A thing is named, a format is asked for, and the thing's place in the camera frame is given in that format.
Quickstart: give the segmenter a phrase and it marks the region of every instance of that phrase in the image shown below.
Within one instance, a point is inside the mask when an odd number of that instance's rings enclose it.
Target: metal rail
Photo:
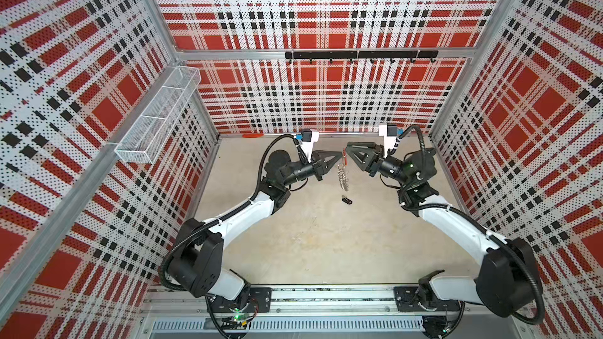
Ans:
[[[145,4],[145,7],[147,7],[147,11],[149,12],[151,22],[155,26],[155,29],[157,29],[157,33],[161,37],[162,43],[165,46],[165,50],[170,56],[170,62],[176,62],[176,49],[174,48],[172,35],[170,34],[168,25],[163,19],[161,11],[159,11],[159,7],[157,7],[155,0],[142,0],[142,2]]]
[[[270,59],[286,60],[285,53],[292,52],[321,52],[337,53],[360,51],[438,51],[438,58],[443,57],[474,57],[477,52],[475,47],[403,47],[403,48],[383,48],[383,49],[252,49],[252,50],[203,50],[203,51],[177,51],[176,56],[180,61],[231,61],[241,59]]]
[[[207,158],[207,162],[205,163],[205,167],[203,168],[201,180],[199,180],[195,191],[193,191],[193,196],[191,200],[191,204],[189,205],[188,210],[186,211],[185,221],[190,218],[193,218],[197,213],[197,209],[199,208],[199,203],[201,203],[201,197],[203,195],[203,191],[205,191],[205,186],[207,186],[207,181],[209,180],[209,175],[212,172],[212,167],[214,166],[214,161],[216,161],[216,157],[218,156],[218,150],[220,149],[220,139],[216,140],[215,144],[212,146],[212,151],[209,153],[209,157]]]
[[[398,313],[394,287],[417,284],[310,284],[253,285],[271,288],[270,311],[259,316],[325,317],[373,316]],[[150,289],[140,317],[207,317],[205,299],[196,299],[187,291],[169,291],[161,286]],[[484,306],[471,307],[471,314],[492,314]],[[404,312],[404,315],[444,315],[443,311]],[[218,317],[232,314],[218,314]]]
[[[456,182],[454,181],[454,178],[452,177],[452,174],[450,173],[450,169],[448,169],[448,166],[444,162],[444,158],[442,157],[440,148],[438,148],[438,145],[435,144],[435,141],[431,137],[429,137],[429,138],[431,140],[432,147],[435,149],[435,153],[437,155],[438,161],[440,162],[441,169],[444,172],[444,175],[446,176],[448,185],[450,186],[450,189],[452,190],[452,194],[454,195],[456,203],[458,204],[458,208],[460,210],[462,210],[463,212],[468,213],[469,210],[467,209],[467,206],[465,205],[465,200],[463,199],[461,192],[458,190],[458,186],[456,186]]]
[[[463,67],[461,75],[456,79],[448,99],[444,102],[444,106],[440,111],[440,115],[436,118],[431,128],[431,133],[437,134],[448,121],[448,117],[454,110],[456,103],[461,98],[462,94],[471,86],[471,82],[480,71],[480,67],[485,63],[486,58],[490,55],[491,46],[497,41],[496,35],[501,30],[506,18],[513,10],[513,3],[516,0],[499,0],[492,12],[492,17],[486,24],[486,28],[481,34],[478,42],[478,47],[475,55],[468,61],[468,65]]]

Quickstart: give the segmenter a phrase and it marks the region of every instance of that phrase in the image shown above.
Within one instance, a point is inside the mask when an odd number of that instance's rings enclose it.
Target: red plaid pattern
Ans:
[[[471,47],[498,0],[157,0],[177,48]]]
[[[114,166],[0,338],[128,337],[209,155],[199,123],[189,105],[158,162]]]
[[[435,134],[471,214],[532,245],[549,338],[603,327],[602,0],[518,0]]]
[[[167,58],[140,0],[0,0],[0,11],[4,272]],[[0,338],[128,336],[207,157],[195,116],[189,108],[162,162],[113,168]]]
[[[429,132],[463,59],[198,61],[199,92],[221,133],[377,131],[416,123]]]

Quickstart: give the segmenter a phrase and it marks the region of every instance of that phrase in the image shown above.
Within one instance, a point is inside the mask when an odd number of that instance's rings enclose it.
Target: aluminum frame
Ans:
[[[4,273],[0,279],[0,325],[3,325],[8,319],[21,295],[29,289],[55,249],[71,230],[81,211],[109,174],[119,159],[115,153],[117,143],[142,114],[147,104],[153,100],[173,69],[174,67],[166,67],[155,80],[145,97],[126,117],[109,142],[101,148],[78,181],[61,199],[54,213],[29,241],[14,266]]]
[[[163,20],[163,16],[157,7],[155,0],[142,0],[142,2],[147,7],[149,11],[149,15],[151,17],[151,22],[157,29],[157,33],[161,37],[165,50],[168,52],[170,56],[170,62],[177,62],[176,49],[174,48],[174,42],[170,31],[168,30],[168,25]]]
[[[319,132],[318,133],[323,138],[381,138],[377,132]],[[243,138],[245,137],[245,133],[225,133],[220,135],[220,138]],[[275,138],[281,136],[282,133],[273,132],[273,133],[263,133],[262,137],[265,138]]]
[[[461,195],[461,192],[458,190],[458,187],[456,186],[456,183],[454,182],[454,178],[452,177],[452,174],[450,173],[450,169],[448,169],[448,167],[446,166],[446,163],[444,162],[444,159],[442,158],[442,153],[440,151],[440,148],[438,148],[437,144],[433,143],[433,139],[431,137],[429,137],[429,139],[431,140],[431,144],[432,144],[433,148],[435,149],[436,156],[438,158],[438,161],[440,162],[440,165],[442,166],[442,171],[444,172],[444,175],[446,176],[446,180],[448,181],[448,185],[450,186],[450,189],[452,190],[452,194],[454,195],[454,198],[456,199],[456,203],[459,205],[459,209],[466,213],[469,212],[469,210],[467,209],[467,206],[465,205],[465,201],[463,200],[463,196]]]
[[[435,122],[431,127],[431,133],[438,133],[441,131],[463,92],[469,88],[471,79],[473,79],[473,76],[480,71],[479,67],[483,64],[484,59],[488,57],[490,46],[496,42],[495,36],[503,26],[505,19],[513,10],[513,3],[515,1],[516,0],[500,0],[494,8],[492,18],[486,24],[486,28],[479,38],[477,51],[474,57],[470,58],[463,66],[463,71],[458,79],[456,79],[448,99],[444,102],[440,114],[436,117]]]
[[[528,325],[515,317],[512,317],[513,327],[515,327],[516,336],[520,339],[540,339],[541,336],[534,326]]]

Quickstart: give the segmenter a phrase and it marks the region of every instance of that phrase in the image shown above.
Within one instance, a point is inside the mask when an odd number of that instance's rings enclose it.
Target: wire mesh basket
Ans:
[[[117,145],[119,158],[124,162],[153,164],[200,82],[197,68],[175,68]]]

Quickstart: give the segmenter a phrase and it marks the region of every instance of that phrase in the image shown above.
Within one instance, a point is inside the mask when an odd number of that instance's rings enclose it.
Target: concrete floor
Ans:
[[[224,138],[196,218],[213,217],[246,199],[255,188],[260,158],[274,138]],[[342,150],[348,141],[381,138],[321,137],[314,149]],[[297,160],[292,141],[287,150]],[[418,150],[416,137],[402,140],[397,156]],[[441,165],[436,162],[440,171]],[[275,215],[255,224],[224,250],[224,268],[254,284],[416,283],[440,268],[477,275],[475,261],[437,228],[398,206],[396,190],[369,177],[349,159],[350,191],[336,170],[321,182],[310,179]],[[431,186],[456,207],[442,172]],[[342,194],[353,200],[347,205]]]

